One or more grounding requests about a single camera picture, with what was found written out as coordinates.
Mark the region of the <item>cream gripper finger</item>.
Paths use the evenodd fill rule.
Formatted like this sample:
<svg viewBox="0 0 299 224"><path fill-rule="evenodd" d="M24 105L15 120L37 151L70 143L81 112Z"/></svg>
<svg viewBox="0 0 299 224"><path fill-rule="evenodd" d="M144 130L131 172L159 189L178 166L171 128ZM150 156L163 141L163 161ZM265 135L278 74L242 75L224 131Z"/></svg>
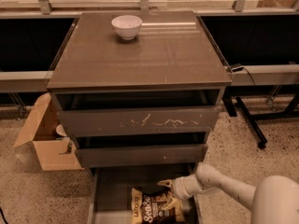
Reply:
<svg viewBox="0 0 299 224"><path fill-rule="evenodd" d="M171 189L173 187L173 180L172 179L161 180L157 183L157 185Z"/></svg>
<svg viewBox="0 0 299 224"><path fill-rule="evenodd" d="M167 197L166 203L161 207L163 211L171 210L172 208L181 209L182 208L182 201L174 194L170 194Z"/></svg>

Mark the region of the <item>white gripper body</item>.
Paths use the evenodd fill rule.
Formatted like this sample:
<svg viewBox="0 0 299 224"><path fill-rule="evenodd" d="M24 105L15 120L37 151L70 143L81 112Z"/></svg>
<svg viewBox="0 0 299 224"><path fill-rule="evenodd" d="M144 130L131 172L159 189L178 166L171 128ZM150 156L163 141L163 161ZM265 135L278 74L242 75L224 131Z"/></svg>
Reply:
<svg viewBox="0 0 299 224"><path fill-rule="evenodd" d="M204 193L206 188L195 175L188 175L174 179L172 191L181 200L187 200L195 194Z"/></svg>

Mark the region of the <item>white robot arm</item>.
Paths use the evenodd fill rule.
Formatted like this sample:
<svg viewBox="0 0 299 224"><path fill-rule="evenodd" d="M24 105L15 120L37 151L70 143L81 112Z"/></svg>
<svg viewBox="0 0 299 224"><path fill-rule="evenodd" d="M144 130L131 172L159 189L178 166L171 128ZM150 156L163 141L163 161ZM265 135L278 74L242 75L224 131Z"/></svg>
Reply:
<svg viewBox="0 0 299 224"><path fill-rule="evenodd" d="M253 187L199 162L193 174L162 180L158 185L173 193L164 210L171 209L175 199L187 200L220 189L250 210L250 224L299 224L299 184L285 176L268 176Z"/></svg>

